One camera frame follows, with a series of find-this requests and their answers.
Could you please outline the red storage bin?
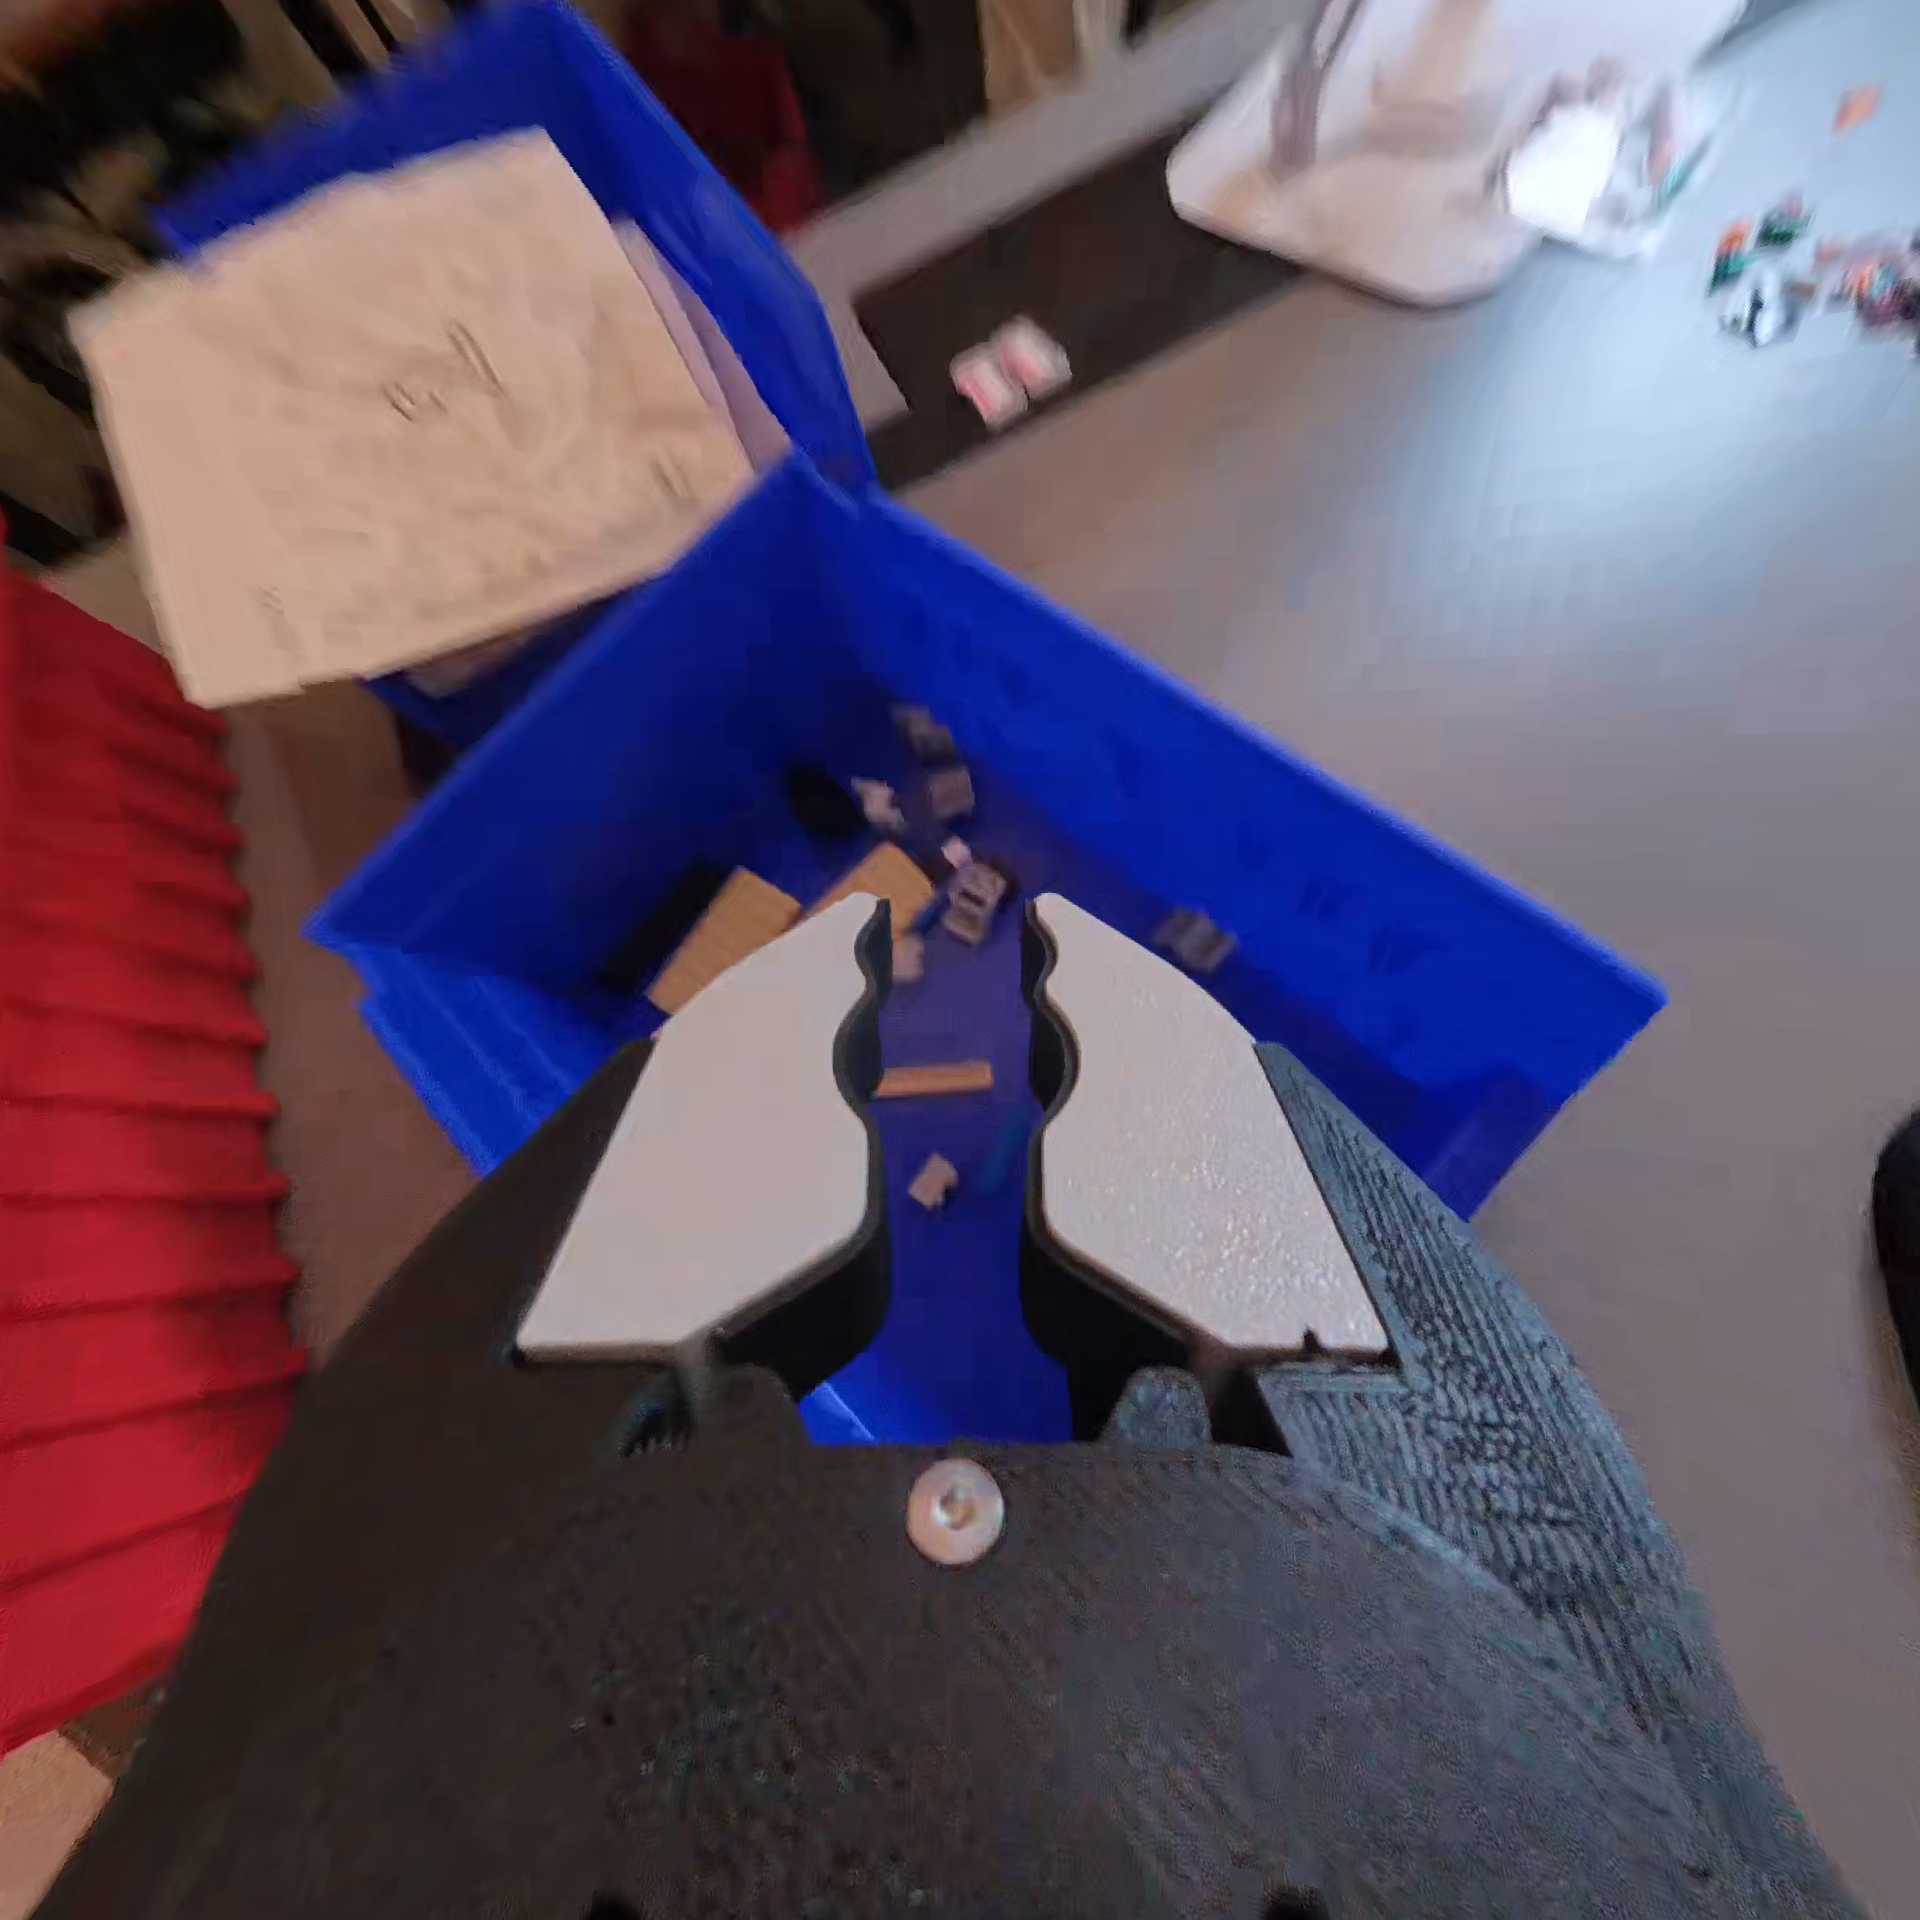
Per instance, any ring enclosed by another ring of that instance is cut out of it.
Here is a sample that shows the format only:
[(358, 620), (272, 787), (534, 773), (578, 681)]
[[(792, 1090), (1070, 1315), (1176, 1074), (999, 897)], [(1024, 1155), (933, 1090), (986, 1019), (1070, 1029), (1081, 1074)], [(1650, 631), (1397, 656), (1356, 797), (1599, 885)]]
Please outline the red storage bin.
[(6, 568), (6, 1751), (171, 1672), (308, 1369), (229, 798), (219, 716)]

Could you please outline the white book stand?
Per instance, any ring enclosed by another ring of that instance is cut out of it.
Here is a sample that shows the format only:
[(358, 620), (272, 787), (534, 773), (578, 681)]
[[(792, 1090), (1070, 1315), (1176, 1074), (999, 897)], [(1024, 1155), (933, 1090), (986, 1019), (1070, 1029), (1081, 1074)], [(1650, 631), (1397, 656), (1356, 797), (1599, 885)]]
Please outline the white book stand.
[(1397, 309), (1494, 291), (1541, 235), (1494, 172), (1554, 96), (1695, 83), (1743, 0), (1323, 0), (1174, 150), (1174, 210)]

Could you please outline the pile of small lego pieces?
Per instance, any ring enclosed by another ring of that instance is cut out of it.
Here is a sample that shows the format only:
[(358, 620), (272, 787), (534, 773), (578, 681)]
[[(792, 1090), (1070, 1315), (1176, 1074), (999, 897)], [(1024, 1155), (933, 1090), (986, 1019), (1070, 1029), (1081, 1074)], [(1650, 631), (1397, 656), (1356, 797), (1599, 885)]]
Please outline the pile of small lego pieces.
[(1920, 355), (1920, 231), (1824, 240), (1806, 197), (1733, 224), (1711, 246), (1711, 326), (1768, 355), (1809, 320), (1847, 320), (1872, 348)]

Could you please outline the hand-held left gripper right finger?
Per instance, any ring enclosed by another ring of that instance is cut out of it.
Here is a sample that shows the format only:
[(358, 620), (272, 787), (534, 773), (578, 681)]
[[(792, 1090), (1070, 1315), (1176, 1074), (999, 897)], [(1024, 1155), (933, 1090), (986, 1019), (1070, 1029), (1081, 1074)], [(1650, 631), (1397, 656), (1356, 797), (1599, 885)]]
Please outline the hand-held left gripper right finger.
[(1256, 1036), (1086, 904), (1024, 911), (1037, 1282), (1196, 1375), (1381, 1369), (1389, 1315)]

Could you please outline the small white block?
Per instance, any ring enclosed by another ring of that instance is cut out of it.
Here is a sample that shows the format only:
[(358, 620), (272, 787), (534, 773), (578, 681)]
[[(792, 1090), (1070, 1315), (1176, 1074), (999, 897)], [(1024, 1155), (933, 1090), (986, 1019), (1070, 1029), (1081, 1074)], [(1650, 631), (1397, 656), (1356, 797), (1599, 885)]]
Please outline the small white block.
[(999, 326), (986, 348), (951, 361), (951, 388), (999, 435), (1075, 386), (1070, 348), (1037, 320)]

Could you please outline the blue storage bin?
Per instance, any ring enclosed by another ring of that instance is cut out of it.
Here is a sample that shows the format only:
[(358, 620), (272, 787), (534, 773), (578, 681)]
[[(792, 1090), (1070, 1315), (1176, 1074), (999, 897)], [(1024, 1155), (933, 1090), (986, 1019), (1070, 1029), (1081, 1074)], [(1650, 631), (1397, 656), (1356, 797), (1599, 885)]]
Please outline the blue storage bin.
[(462, 11), (342, 83), (323, 112), (280, 119), (232, 162), (160, 203), (155, 240), (197, 254), (336, 177), (377, 177), (510, 130), (549, 130), (591, 203), (642, 231), (789, 431), (792, 453), (722, 518), (722, 548), (749, 548), (743, 537), (752, 537), (767, 553), (731, 558), (722, 587), (743, 587), (749, 613), (799, 625), (830, 497), (879, 480), (830, 309), (587, 11)]
[[(820, 1448), (1070, 1442), (1070, 1375), (1024, 1329), (1016, 1190), (974, 1190), (1031, 1106), (1024, 904), (1059, 894), (1150, 944), (1207, 911), (1235, 960), (1207, 990), (1284, 1042), (1452, 1209), (1666, 1009), (1666, 990), (1551, 904), (1325, 782), (885, 497), (830, 497), (799, 625), (722, 587), (722, 530), (619, 597), (428, 798), (308, 918), (358, 968), (358, 1019), (452, 1145), (494, 1173), (605, 1052), (656, 1029), (591, 968), (688, 864), (749, 864), (799, 911), (879, 836), (814, 849), (789, 763), (889, 782), (904, 853), (963, 840), (1007, 872), (989, 944), (927, 932), (885, 1003), (885, 1059), (999, 1059), (989, 1094), (889, 1103), (889, 1315), (799, 1397)], [(935, 830), (889, 713), (959, 736), (974, 815)], [(904, 1200), (942, 1155), (942, 1209)]]

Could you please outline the tan lego plate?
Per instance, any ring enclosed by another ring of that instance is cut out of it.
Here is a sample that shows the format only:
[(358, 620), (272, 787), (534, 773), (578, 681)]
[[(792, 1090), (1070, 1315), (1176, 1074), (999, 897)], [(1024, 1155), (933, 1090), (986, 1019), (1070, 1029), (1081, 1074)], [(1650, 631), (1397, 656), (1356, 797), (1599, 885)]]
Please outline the tan lego plate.
[(694, 1003), (717, 977), (731, 977), (762, 944), (789, 936), (799, 924), (799, 897), (735, 864), (703, 918), (681, 932), (681, 944), (651, 977), (642, 1003), (656, 1019), (678, 1019)]
[(837, 897), (885, 897), (889, 936), (909, 936), (927, 904), (935, 897), (935, 878), (904, 849), (872, 849), (850, 872), (837, 872), (807, 918), (835, 911)]

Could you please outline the white printed paper bag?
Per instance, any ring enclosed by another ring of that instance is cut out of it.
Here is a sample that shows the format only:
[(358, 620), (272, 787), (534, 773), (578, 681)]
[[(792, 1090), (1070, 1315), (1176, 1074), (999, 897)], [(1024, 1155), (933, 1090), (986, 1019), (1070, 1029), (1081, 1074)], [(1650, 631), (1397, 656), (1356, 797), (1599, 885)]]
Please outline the white printed paper bag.
[(549, 631), (672, 572), (780, 453), (549, 130), (336, 177), (73, 338), (200, 713)]

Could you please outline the sticker sheet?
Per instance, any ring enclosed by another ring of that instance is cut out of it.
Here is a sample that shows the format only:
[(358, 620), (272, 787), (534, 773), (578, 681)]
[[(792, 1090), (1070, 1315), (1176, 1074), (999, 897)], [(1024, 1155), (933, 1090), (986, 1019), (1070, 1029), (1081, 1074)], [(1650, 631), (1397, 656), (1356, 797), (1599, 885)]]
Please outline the sticker sheet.
[(1695, 83), (1554, 96), (1494, 172), (1514, 231), (1578, 254), (1654, 254), (1719, 142)]

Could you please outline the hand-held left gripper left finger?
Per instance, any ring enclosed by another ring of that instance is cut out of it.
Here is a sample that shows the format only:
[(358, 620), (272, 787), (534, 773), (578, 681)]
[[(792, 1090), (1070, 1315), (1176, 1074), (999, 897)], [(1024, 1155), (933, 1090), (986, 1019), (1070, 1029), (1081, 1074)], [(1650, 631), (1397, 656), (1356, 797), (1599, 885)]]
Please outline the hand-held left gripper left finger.
[(792, 1394), (889, 1311), (872, 1127), (889, 904), (844, 894), (703, 982), (636, 1090), (514, 1329), (519, 1360), (722, 1360)]

